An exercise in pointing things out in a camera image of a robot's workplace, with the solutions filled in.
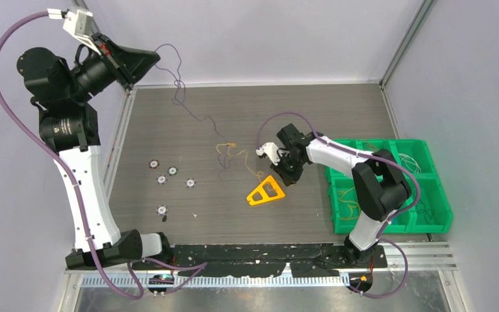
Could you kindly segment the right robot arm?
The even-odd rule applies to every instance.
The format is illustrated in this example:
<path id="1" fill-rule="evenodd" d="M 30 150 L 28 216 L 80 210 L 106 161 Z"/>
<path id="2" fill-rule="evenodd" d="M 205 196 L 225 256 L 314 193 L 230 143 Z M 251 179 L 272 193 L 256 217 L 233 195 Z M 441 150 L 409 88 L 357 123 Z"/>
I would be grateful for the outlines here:
<path id="1" fill-rule="evenodd" d="M 305 164 L 321 164 L 349 177 L 354 184 L 360 215 L 344 240 L 349 264 L 363 266 L 371 257 L 389 218 L 410 198 L 411 187 L 393 154 L 375 153 L 339 144 L 322 134 L 303 134 L 293 124 L 277 133 L 282 146 L 267 142 L 257 149 L 268 157 L 284 185 L 295 184 Z"/>

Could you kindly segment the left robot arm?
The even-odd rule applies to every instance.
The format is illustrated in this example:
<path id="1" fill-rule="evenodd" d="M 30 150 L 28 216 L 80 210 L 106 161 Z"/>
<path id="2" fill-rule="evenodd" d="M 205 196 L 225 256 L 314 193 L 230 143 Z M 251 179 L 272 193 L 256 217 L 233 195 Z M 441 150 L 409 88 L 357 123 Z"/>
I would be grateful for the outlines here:
<path id="1" fill-rule="evenodd" d="M 119 230 L 99 173 L 100 137 L 97 111 L 89 101 L 112 83 L 131 90 L 160 60 L 154 51 L 115 44 L 104 34 L 92 36 L 96 48 L 86 58 L 66 60 L 44 47 L 26 50 L 17 70 L 31 103 L 39 112 L 39 135 L 62 175 L 75 225 L 70 270 L 111 267 L 144 257 L 158 269 L 168 268 L 173 252 L 162 233 Z"/>

